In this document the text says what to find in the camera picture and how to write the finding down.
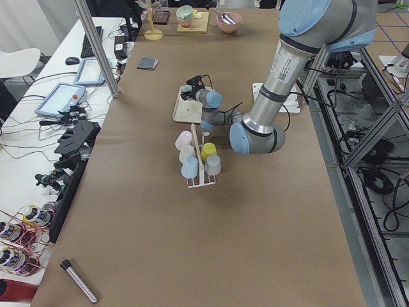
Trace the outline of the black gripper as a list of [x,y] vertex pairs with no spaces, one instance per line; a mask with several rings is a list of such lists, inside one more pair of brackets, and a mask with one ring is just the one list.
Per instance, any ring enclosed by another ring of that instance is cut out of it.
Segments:
[[198,100],[201,86],[192,86],[191,99]]

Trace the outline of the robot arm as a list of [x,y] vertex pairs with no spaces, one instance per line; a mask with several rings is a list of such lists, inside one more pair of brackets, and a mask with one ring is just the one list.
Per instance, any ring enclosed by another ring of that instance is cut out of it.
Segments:
[[286,1],[279,15],[279,46],[266,81],[250,112],[222,112],[222,97],[191,78],[181,90],[183,100],[202,104],[201,127],[228,125],[233,150],[242,155],[279,150],[286,139],[274,124],[283,103],[307,61],[326,46],[328,52],[369,45],[375,34],[377,1]]

